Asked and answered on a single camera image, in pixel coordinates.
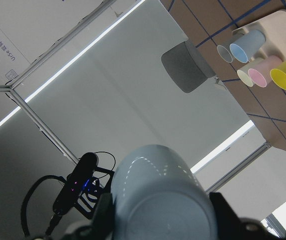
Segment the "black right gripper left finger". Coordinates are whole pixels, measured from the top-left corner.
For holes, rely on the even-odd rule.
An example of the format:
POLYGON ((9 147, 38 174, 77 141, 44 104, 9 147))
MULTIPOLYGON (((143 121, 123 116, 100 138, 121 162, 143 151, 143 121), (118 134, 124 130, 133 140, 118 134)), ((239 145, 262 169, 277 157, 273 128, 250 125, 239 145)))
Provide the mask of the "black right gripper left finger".
POLYGON ((115 227, 115 206, 111 193, 100 196, 90 223, 90 240, 111 240, 115 227))

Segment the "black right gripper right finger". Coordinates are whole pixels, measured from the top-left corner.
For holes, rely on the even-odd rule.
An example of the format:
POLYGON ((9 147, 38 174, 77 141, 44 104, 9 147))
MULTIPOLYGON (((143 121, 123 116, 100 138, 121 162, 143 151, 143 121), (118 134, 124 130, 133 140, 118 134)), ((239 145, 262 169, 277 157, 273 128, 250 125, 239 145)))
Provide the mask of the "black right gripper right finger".
POLYGON ((209 199, 213 205, 218 238, 220 240, 239 240, 241 221, 221 193, 210 192, 209 199))

